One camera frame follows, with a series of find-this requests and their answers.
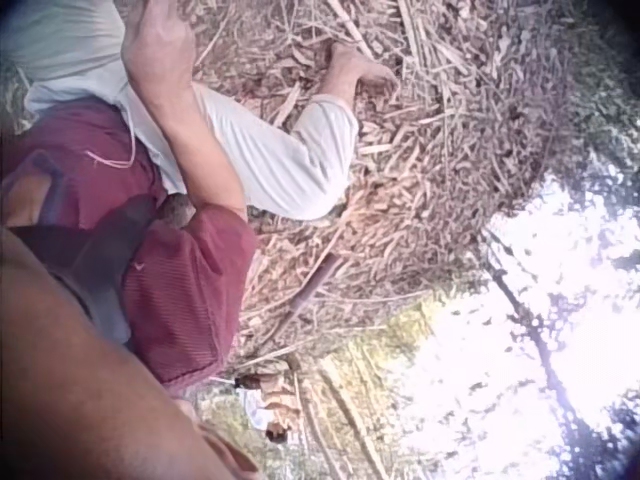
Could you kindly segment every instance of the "bright sky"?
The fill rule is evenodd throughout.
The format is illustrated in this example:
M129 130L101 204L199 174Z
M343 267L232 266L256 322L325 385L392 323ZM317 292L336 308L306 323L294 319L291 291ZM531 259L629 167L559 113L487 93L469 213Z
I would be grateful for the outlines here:
M576 301L590 292L586 305L570 315L559 338L566 347L552 363L578 413L603 428L603 407L640 388L640 272L616 270L610 262L639 248L640 227L632 211L613 222L601 197L589 200L584 211L572 211L569 196L551 180L525 212L496 218L490 229L514 249L517 260L499 246L493 260L534 313L548 317L549 294ZM401 376L403 394L416 399L404 420L422 425L404 446L426 458L458 452L431 478L472 478L476 466L475 478L539 480L555 469L546 452L562 439L553 402L540 392L544 372L531 342L513 342L508 313L512 309L493 283L482 294L451 301L436 315L435 337ZM479 382L482 387L470 393ZM461 436L469 438L462 448Z

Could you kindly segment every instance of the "pile of dry straw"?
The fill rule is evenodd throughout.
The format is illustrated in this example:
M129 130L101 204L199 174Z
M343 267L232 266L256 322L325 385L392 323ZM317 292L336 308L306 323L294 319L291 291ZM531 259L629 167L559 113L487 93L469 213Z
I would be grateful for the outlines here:
M130 0L118 3L126 11ZM196 78L285 129L317 89L331 40L357 44L402 83L392 98L359 96L351 187L328 218L253 219L260 253L232 364L262 343L330 251L342 265L263 353L326 352L422 294L470 278L465 252L482 227L517 208L553 156L567 70L553 4L184 1L198 39Z

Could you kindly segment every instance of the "white pants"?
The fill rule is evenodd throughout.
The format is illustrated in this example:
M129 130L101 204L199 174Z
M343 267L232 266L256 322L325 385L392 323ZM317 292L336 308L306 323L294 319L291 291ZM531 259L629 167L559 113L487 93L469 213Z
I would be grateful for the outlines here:
M124 25L111 0L23 1L0 35L3 53L34 82L27 109L39 114L89 95L117 106L160 168L168 192L185 193L169 145L127 81L120 58ZM347 187L358 132L348 105L317 95L288 135L228 97L201 85L195 90L248 204L300 220L333 207Z

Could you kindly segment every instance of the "dark red clothing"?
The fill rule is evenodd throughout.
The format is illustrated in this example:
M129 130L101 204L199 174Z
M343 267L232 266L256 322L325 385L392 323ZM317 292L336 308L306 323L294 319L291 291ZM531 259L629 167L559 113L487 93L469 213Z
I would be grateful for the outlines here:
M53 181L38 223L86 229L135 195L151 194L158 205L166 197L140 142L129 168L96 162L87 151L129 160L120 113L95 99L51 108L3 158L3 196L18 178L46 172ZM167 388L182 389L223 365L255 244L246 222L218 206L200 210L182 230L152 224L125 276L123 299L135 352Z

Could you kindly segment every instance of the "white shirt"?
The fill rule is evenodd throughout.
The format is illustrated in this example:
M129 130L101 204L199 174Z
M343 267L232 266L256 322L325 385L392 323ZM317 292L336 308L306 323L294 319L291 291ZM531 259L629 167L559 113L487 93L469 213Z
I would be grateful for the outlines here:
M245 412L247 412L253 428L265 431L267 425L275 421L275 413L273 410L265 409L267 405L264 403L264 400L262 400L262 392L260 390L246 390L244 388L239 388L237 391L240 402Z

